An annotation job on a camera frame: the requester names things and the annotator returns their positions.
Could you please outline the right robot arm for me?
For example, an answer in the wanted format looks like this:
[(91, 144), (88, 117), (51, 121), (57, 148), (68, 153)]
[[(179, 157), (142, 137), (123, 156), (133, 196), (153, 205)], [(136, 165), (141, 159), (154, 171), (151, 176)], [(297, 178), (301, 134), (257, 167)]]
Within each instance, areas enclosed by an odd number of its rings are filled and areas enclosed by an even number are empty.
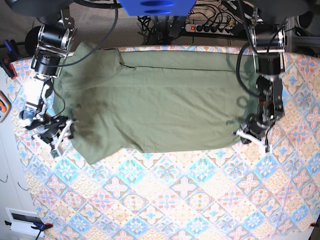
[(65, 137), (72, 136), (73, 121), (67, 116), (48, 115), (48, 97), (55, 90), (54, 80), (61, 73), (77, 30), (68, 3), (38, 20), (42, 25), (30, 64), (33, 77), (24, 88), (25, 104), (19, 117), (25, 129), (36, 131), (33, 139), (44, 144), (52, 154), (61, 155), (60, 144)]

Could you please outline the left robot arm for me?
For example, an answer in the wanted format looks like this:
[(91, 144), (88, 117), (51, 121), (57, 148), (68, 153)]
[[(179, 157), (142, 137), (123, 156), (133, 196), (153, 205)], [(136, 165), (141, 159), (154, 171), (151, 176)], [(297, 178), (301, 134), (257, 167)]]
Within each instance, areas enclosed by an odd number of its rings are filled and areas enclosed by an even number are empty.
[[(288, 19), (279, 16), (261, 18), (262, 11), (255, 8), (252, 19), (248, 20), (242, 3), (237, 3), (248, 42), (237, 56), (236, 79), (245, 92), (258, 99), (258, 106), (257, 112), (249, 114), (234, 135), (239, 136), (243, 144), (258, 145), (259, 150), (266, 154), (272, 151), (268, 139), (269, 131), (285, 115), (280, 75), (285, 71), (285, 29)], [(253, 66), (258, 75), (256, 91), (246, 87), (240, 76), (241, 60), (247, 48), (252, 50)]]

